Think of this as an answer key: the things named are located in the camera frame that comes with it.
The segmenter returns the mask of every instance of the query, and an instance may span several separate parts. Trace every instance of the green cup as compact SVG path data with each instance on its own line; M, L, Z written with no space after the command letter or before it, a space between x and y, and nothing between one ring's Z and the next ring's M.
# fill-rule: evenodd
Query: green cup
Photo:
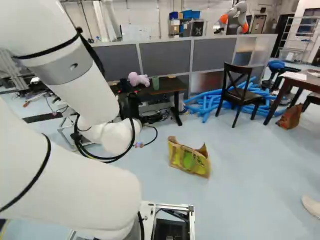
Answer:
M152 86L154 90L159 90L159 77L158 76L152 76Z

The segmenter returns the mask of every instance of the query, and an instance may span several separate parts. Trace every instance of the wooden chair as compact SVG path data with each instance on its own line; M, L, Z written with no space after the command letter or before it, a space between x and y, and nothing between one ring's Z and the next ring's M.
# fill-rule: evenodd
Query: wooden chair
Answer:
M306 97L306 100L303 103L302 112L304 112L307 109L310 103L320 105L320 93L311 92Z
M237 77L235 80L231 76L230 72L238 73L240 74L239 77ZM224 63L224 75L223 75L223 85L222 85L222 93L221 93L221 99L218 106L218 109L216 110L215 116L218 117L223 101L226 100L232 104L232 109L235 108L235 106L238 106L235 119L232 124L232 128L236 126L240 111L243 106L254 104L254 109L251 115L251 120L255 119L258 107L260 104L264 104L264 98L261 95L255 94L248 90L248 85L250 82L252 67L246 67L246 66L236 66L229 63ZM229 77L229 86L227 86L227 75ZM243 77L247 76L246 83L243 88L237 87L238 82Z

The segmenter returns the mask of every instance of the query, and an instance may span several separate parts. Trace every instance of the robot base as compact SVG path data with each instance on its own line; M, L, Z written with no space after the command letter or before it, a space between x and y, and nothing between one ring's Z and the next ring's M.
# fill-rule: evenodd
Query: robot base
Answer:
M172 221L156 218L158 212L165 212L172 215L180 221ZM155 204L149 201L143 201L140 207L140 213L143 218L144 239L145 240L175 240L170 229L177 229L175 234L179 234L179 240L195 240L195 208L193 205L187 204ZM141 233L138 218L131 231L131 236L127 236L124 240L140 240ZM84 235L83 233L71 231L67 240L93 240L94 237Z

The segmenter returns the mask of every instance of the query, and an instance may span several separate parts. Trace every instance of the desk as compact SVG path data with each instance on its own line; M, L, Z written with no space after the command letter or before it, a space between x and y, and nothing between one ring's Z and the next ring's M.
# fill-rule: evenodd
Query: desk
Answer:
M117 85L110 86L111 90L115 95L125 95L126 93L118 93L119 87ZM154 90L152 81L150 80L150 86L145 87L142 84L133 87L133 91L138 91L137 96L149 96L149 95L158 95L158 94L167 94L174 93L174 107L171 107L170 110L173 114L173 117L176 120L178 126L182 126L181 119L179 117L179 92L187 90L188 87L178 78L178 77L160 77L159 78L159 89Z
M319 77L316 77L316 76L309 74L308 70L304 70L299 73L306 75L306 81L296 80L296 79L292 79L292 78L288 78L288 77L286 77L284 79L284 83L279 91L279 94L276 97L275 101L273 102L268 116L266 116L266 119L263 122L264 125L267 125L270 122L270 119L272 118L275 111L277 110L277 107L280 103L280 100L282 99L282 97L287 92L287 90L290 86L299 88L297 93L295 94L294 98L292 99L290 107L292 107L296 104L298 98L300 97L300 95L304 89L312 91L312 92L318 92L318 93L320 92L320 78Z

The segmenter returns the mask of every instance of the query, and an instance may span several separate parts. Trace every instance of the shoe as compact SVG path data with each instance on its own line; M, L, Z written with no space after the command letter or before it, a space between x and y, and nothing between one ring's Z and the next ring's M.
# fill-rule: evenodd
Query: shoe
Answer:
M304 208L313 216L320 219L320 202L311 199L308 196L301 198Z

